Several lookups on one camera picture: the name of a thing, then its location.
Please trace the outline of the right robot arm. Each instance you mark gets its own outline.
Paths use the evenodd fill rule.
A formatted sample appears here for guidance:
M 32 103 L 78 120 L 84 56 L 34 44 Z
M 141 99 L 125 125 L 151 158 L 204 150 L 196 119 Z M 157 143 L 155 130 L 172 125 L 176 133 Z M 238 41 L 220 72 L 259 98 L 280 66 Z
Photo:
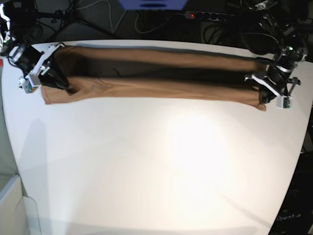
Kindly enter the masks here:
M 22 71 L 19 87 L 27 94 L 33 93 L 41 86 L 69 93 L 69 82 L 53 57 L 53 54 L 65 45 L 63 43 L 50 45 L 46 52 L 40 52 L 26 40 L 21 43 L 17 41 L 3 3 L 0 5 L 0 18 L 5 23 L 5 30 L 0 33 L 0 55 L 6 57 L 11 66 Z

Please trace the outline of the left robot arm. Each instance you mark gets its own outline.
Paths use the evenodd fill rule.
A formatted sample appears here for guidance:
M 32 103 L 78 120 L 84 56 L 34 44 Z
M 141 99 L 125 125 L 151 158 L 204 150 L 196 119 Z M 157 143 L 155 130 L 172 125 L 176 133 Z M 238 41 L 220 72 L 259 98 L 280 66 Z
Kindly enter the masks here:
M 251 11 L 259 14 L 259 25 L 265 30 L 264 35 L 277 44 L 273 59 L 266 62 L 267 71 L 253 73 L 245 79 L 259 84 L 262 103 L 276 99 L 278 108 L 289 109 L 291 93 L 295 86 L 301 85 L 301 81 L 291 74 L 308 54 L 298 20 L 291 13 L 289 1 L 247 0 L 245 3 Z

